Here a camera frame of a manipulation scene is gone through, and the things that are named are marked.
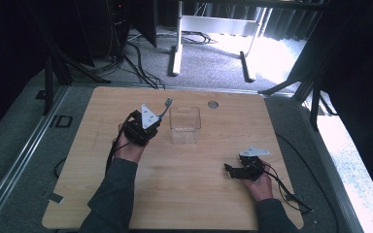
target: gray carpet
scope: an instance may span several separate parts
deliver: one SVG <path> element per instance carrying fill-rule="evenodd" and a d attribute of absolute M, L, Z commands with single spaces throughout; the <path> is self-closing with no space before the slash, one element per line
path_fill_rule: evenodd
<path fill-rule="evenodd" d="M 152 49 L 146 43 L 136 44 L 141 49 L 144 68 L 162 78 L 168 86 L 246 91 L 261 90 L 275 85 L 261 75 L 256 82 L 246 83 L 242 76 L 241 62 L 235 54 L 198 45 L 185 45 L 182 74 L 176 78 L 171 77 L 168 74 L 168 65 L 174 42 L 174 39 L 159 39 L 158 49 Z M 127 54 L 131 59 L 136 60 L 135 50 L 128 48 Z M 123 63 L 121 67 L 128 69 L 127 63 Z M 121 85 L 121 82 L 132 84 L 140 82 L 136 76 L 122 69 L 117 69 L 105 78 L 113 81 L 111 85 Z M 42 89 L 42 83 L 43 76 L 40 74 L 25 88 L 0 123 L 0 181 L 44 110 L 43 101 L 34 99 L 38 90 Z M 0 232 L 54 232 L 42 226 L 41 221 L 48 200 L 41 196 L 45 191 L 53 190 L 55 186 L 56 177 L 53 168 L 67 155 L 95 86 L 97 84 L 88 78 L 76 78 L 68 89 L 67 96 L 56 114 L 73 117 L 72 125 L 70 128 L 50 127 L 47 130 L 12 195 L 0 212 Z M 288 88 L 284 91 L 294 92 L 294 89 Z M 304 216 L 305 225 L 301 232 L 336 232 L 335 219 L 338 219 L 340 224 L 339 232 L 349 232 L 337 207 L 317 149 L 309 136 L 308 124 L 302 116 L 302 111 L 306 110 L 302 109 L 299 103 L 285 96 L 267 98 L 266 104 L 276 132 L 299 150 L 319 179 L 319 184 L 331 205 L 335 207 L 336 216 L 331 212 L 318 184 L 313 180 L 298 154 L 285 141 L 279 139 L 295 193 L 302 195 L 304 201 L 314 209 L 313 213 Z"/>

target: person's right hand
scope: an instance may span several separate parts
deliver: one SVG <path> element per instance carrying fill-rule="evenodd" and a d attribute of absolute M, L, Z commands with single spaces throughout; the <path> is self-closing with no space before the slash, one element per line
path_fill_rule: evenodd
<path fill-rule="evenodd" d="M 269 172 L 269 164 L 264 161 L 262 162 L 265 164 L 264 171 Z M 243 182 L 256 202 L 274 198 L 272 195 L 271 178 L 266 173 L 262 173 L 255 182 L 251 180 L 243 180 Z"/>

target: handheld controller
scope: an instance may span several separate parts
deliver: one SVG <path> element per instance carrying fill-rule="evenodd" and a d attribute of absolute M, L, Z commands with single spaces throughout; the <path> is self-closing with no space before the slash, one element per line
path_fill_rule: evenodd
<path fill-rule="evenodd" d="M 265 169 L 265 164 L 259 159 L 258 155 L 269 154 L 268 150 L 258 149 L 256 147 L 248 147 L 247 150 L 239 153 L 239 160 L 242 168 L 233 168 L 224 163 L 225 170 L 229 172 L 231 178 L 241 180 L 252 180 L 255 182 L 262 175 Z"/>
<path fill-rule="evenodd" d="M 172 99 L 167 98 L 165 101 L 166 109 L 159 116 L 155 115 L 145 104 L 141 106 L 141 112 L 135 110 L 129 114 L 121 129 L 128 141 L 141 147 L 146 145 L 150 139 L 155 137 L 156 133 L 158 132 L 157 128 L 162 122 L 162 117 L 168 111 L 171 104 Z M 112 144 L 107 161 L 107 171 L 113 159 L 114 153 L 118 150 L 117 145 L 120 136 L 121 132 L 119 132 L 117 139 Z"/>

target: wire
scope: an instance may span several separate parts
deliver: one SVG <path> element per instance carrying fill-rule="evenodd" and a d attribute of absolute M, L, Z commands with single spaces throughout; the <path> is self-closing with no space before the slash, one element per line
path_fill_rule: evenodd
<path fill-rule="evenodd" d="M 256 167 L 254 164 L 252 163 L 249 163 L 251 166 L 255 167 L 256 169 L 259 169 L 258 167 Z M 311 209 L 310 207 L 308 207 L 306 204 L 304 204 L 302 201 L 300 201 L 298 198 L 296 198 L 287 188 L 286 186 L 283 184 L 283 182 L 280 180 L 280 178 L 278 177 L 278 174 L 277 174 L 277 171 L 275 171 L 275 169 L 273 167 L 271 167 L 270 165 L 266 165 L 268 167 L 270 167 L 275 175 L 267 172 L 267 171 L 262 171 L 263 173 L 267 174 L 268 176 L 272 177 L 279 185 L 279 189 L 280 189 L 280 194 L 281 196 L 283 197 L 284 201 L 287 202 L 287 204 L 289 204 L 291 207 L 293 207 L 294 209 L 296 209 L 297 211 L 300 211 L 302 215 L 306 215 L 306 214 L 310 214 L 313 209 Z M 287 201 L 287 198 L 284 197 L 282 191 L 281 191 L 281 188 L 284 190 L 284 192 L 289 195 L 293 201 L 295 201 L 296 203 L 298 203 L 299 205 L 303 206 L 304 208 L 307 209 L 307 211 L 301 211 L 300 209 L 292 206 L 288 201 Z"/>
<path fill-rule="evenodd" d="M 129 142 L 119 148 L 116 149 L 117 145 L 118 145 L 118 142 L 119 142 L 119 139 L 120 139 L 120 136 L 122 135 L 122 132 L 123 132 L 123 129 L 126 128 L 126 126 L 128 125 L 128 121 L 129 119 L 133 116 L 133 113 L 131 113 L 126 119 L 125 121 L 123 122 L 122 124 L 122 127 L 120 128 L 119 132 L 118 132 L 118 135 L 117 135 L 117 138 L 115 139 L 115 141 L 112 143 L 112 146 L 111 146 L 111 150 L 110 150 L 110 153 L 108 155 L 108 159 L 107 159 L 107 164 L 106 164 L 106 168 L 105 168 L 105 175 L 107 175 L 107 172 L 108 172 L 108 169 L 109 167 L 111 166 L 111 163 L 112 163 L 112 160 L 114 158 L 114 153 L 116 153 L 118 150 L 122 149 L 123 147 L 126 147 L 128 146 L 130 143 L 132 142 Z"/>
<path fill-rule="evenodd" d="M 66 160 L 66 157 L 64 157 L 64 158 L 62 158 L 56 165 L 55 165 L 55 167 L 53 168 L 53 173 L 55 174 L 55 176 L 56 176 L 56 178 L 57 179 L 59 179 L 59 173 L 57 172 L 57 170 L 58 170 L 58 168 L 59 168 L 59 166 L 63 163 L 63 162 L 65 162 L 65 160 Z"/>
<path fill-rule="evenodd" d="M 208 34 L 202 33 L 202 32 L 193 32 L 193 31 L 183 31 L 182 32 L 182 42 L 185 44 L 194 44 L 194 45 L 206 45 L 206 44 L 214 44 L 217 43 L 216 40 L 213 40 Z M 202 37 L 201 40 L 194 40 L 189 38 L 188 36 L 196 36 L 196 37 Z M 170 33 L 160 33 L 156 35 L 156 38 L 176 38 L 177 33 L 175 31 Z M 144 38 L 142 34 L 138 35 L 132 35 L 130 39 L 128 39 L 128 42 L 134 41 L 136 38 Z"/>
<path fill-rule="evenodd" d="M 308 165 L 307 161 L 304 159 L 304 157 L 301 155 L 301 153 L 296 149 L 296 147 L 290 141 L 288 141 L 286 138 L 284 138 L 282 135 L 280 135 L 278 133 L 275 133 L 275 135 L 277 135 L 277 137 L 279 137 L 282 140 L 284 140 L 296 152 L 296 154 L 298 154 L 299 158 L 302 160 L 302 162 L 304 163 L 305 167 L 310 172 L 310 174 L 313 177 L 314 181 L 316 182 L 318 188 L 320 189 L 323 197 L 325 198 L 326 202 L 328 203 L 329 209 L 331 210 L 331 212 L 332 212 L 332 214 L 334 216 L 336 232 L 339 232 L 339 222 L 338 222 L 338 218 L 337 218 L 337 216 L 335 214 L 335 209 L 332 206 L 331 202 L 329 201 L 329 198 L 327 197 L 327 195 L 323 191 L 323 188 L 321 187 L 320 183 L 318 182 L 317 177 L 314 175 L 313 171 L 311 170 L 311 167 Z"/>
<path fill-rule="evenodd" d="M 141 78 L 145 83 L 150 85 L 154 89 L 159 89 L 159 85 L 161 85 L 164 89 L 166 88 L 165 83 L 162 79 L 158 78 L 157 76 L 152 75 L 151 73 L 144 70 L 142 67 L 142 58 L 141 58 L 141 51 L 138 47 L 131 43 L 127 43 L 129 46 L 135 48 L 137 55 L 138 55 L 138 65 L 135 65 L 129 57 L 124 55 L 124 59 L 128 62 L 129 66 L 134 70 L 135 74 Z"/>

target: sunlight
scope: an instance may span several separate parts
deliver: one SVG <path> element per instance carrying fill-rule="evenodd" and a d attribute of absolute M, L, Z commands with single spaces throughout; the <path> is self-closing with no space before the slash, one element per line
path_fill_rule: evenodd
<path fill-rule="evenodd" d="M 239 55 L 240 51 L 247 53 L 252 40 L 252 37 L 221 34 L 211 34 L 211 38 L 216 41 L 216 43 L 211 44 L 212 47 L 237 55 Z M 261 76 L 273 83 L 285 81 L 305 46 L 304 41 L 291 41 L 293 44 L 297 44 L 296 50 L 294 50 L 288 47 L 289 41 L 277 41 L 265 37 L 255 39 L 253 47 L 247 56 L 250 77 Z"/>

